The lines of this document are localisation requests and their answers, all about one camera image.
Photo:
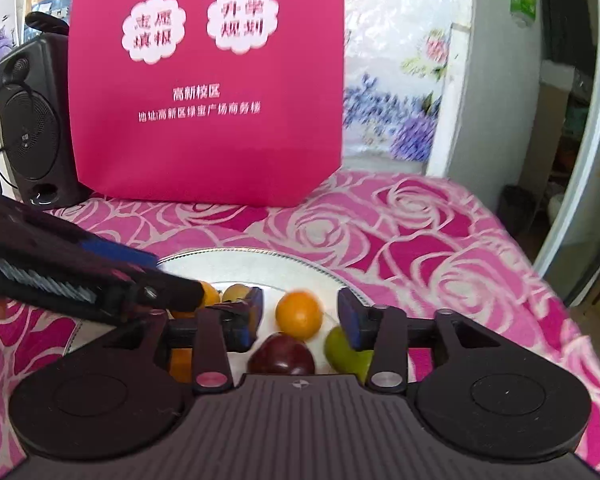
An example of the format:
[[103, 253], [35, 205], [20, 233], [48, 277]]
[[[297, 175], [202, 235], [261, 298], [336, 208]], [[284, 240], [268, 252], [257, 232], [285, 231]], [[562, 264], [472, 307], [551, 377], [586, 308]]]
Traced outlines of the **green apple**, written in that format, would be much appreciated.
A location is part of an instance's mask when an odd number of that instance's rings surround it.
[[329, 365], [337, 373], [355, 375], [358, 382], [364, 384], [373, 361], [373, 350], [354, 350], [343, 329], [336, 326], [326, 336], [323, 351]]

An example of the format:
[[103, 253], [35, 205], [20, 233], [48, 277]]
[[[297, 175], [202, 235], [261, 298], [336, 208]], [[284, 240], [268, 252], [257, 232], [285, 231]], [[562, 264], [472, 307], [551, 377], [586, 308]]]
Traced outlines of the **dark red plum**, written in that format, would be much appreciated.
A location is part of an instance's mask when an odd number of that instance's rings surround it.
[[306, 344], [284, 333], [265, 339], [247, 364], [249, 374], [257, 375], [313, 375], [315, 362]]

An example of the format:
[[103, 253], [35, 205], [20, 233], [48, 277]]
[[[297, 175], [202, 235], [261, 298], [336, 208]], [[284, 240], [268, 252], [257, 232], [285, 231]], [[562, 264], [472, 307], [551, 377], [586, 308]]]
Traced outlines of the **small orange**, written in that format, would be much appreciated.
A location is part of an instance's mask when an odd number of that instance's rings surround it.
[[[221, 296], [217, 289], [215, 289], [211, 284], [200, 281], [202, 288], [204, 289], [204, 296], [202, 297], [200, 308], [205, 308], [209, 306], [214, 306], [215, 304], [219, 304], [221, 302]], [[198, 309], [195, 311], [171, 311], [170, 318], [193, 318]]]
[[278, 329], [302, 341], [313, 338], [320, 331], [323, 318], [320, 300], [308, 290], [286, 292], [275, 309]]

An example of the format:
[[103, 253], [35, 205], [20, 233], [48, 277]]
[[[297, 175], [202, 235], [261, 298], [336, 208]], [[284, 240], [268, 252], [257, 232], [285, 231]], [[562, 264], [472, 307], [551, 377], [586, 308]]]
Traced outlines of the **top orange in plate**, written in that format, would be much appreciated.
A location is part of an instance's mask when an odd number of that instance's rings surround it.
[[190, 384], [193, 380], [193, 349], [173, 349], [171, 351], [169, 373], [180, 384]]

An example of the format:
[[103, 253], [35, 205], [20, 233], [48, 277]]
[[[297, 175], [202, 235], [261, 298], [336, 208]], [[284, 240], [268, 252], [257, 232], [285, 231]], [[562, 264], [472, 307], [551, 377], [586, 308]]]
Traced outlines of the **pink rose tablecloth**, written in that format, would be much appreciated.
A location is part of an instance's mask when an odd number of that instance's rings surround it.
[[341, 170], [291, 208], [133, 202], [95, 195], [61, 218], [166, 257], [250, 247], [313, 261], [378, 304], [449, 308], [570, 370], [592, 396], [579, 455], [600, 472], [600, 361], [492, 212], [443, 179]]

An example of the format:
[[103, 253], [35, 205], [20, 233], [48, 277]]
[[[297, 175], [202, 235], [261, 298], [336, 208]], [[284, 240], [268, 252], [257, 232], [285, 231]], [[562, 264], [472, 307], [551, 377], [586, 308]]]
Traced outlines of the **black speaker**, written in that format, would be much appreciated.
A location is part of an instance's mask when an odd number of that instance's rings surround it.
[[24, 19], [38, 36], [0, 62], [0, 124], [6, 157], [23, 203], [72, 207], [91, 190], [79, 182], [68, 95], [69, 25], [43, 12]]

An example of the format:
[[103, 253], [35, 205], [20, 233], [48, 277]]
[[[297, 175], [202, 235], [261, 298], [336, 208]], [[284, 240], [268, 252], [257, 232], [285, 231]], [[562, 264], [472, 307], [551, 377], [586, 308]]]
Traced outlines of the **magenta fabric bag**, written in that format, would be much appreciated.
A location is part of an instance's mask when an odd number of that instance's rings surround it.
[[130, 200], [294, 206], [341, 164], [344, 0], [73, 0], [80, 181]]

